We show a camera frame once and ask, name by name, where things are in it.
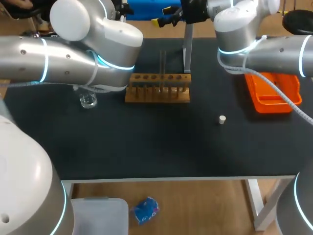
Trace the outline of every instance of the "orange plastic box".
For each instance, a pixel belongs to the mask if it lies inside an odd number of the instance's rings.
[[[300,83],[297,76],[268,72],[263,72],[262,75],[274,83],[293,103],[301,104]],[[257,112],[270,114],[292,111],[290,105],[261,78],[253,74],[245,74],[245,77]]]

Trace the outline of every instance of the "white cap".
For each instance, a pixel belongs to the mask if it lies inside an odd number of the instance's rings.
[[[217,14],[214,28],[217,32],[231,32],[248,25],[256,16],[255,3],[250,0],[241,1]]]
[[[90,29],[87,9],[78,0],[57,0],[50,11],[54,31],[68,41],[85,38]]]
[[[220,124],[224,124],[225,120],[226,120],[226,117],[223,116],[223,115],[221,115],[221,116],[220,116],[220,119],[219,119],[219,123],[220,123]]]

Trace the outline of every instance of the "table leg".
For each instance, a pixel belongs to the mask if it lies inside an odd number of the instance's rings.
[[[249,199],[254,217],[256,231],[264,231],[275,219],[276,205],[280,194],[285,190],[291,179],[280,179],[275,185],[272,195],[264,205],[257,180],[246,180]]]
[[[186,24],[184,44],[182,46],[182,53],[183,53],[183,59],[184,59],[184,73],[190,73],[192,32],[193,32],[193,24]]]

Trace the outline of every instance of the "white table frame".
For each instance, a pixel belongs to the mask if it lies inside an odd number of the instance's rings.
[[[280,194],[295,176],[262,176],[262,177],[179,177],[179,178],[131,178],[131,179],[100,179],[100,180],[64,180],[62,181],[68,195],[72,197],[74,184],[109,183],[109,182],[155,182],[155,181],[194,181],[194,180],[245,180],[249,200],[254,217],[256,231],[264,231],[275,219],[276,204]],[[258,179],[278,179],[272,189],[271,196],[264,205]]]

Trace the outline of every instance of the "black tabletop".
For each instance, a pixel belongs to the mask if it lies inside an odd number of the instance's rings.
[[[159,72],[165,49],[166,72],[182,72],[181,46],[146,39],[135,71]],[[216,49],[215,39],[194,39],[189,104],[129,104],[123,91],[84,110],[67,85],[10,88],[5,102],[62,180],[296,174],[313,153],[313,128],[294,112],[257,114],[245,79],[219,67]],[[313,116],[311,79],[301,79],[301,95]]]

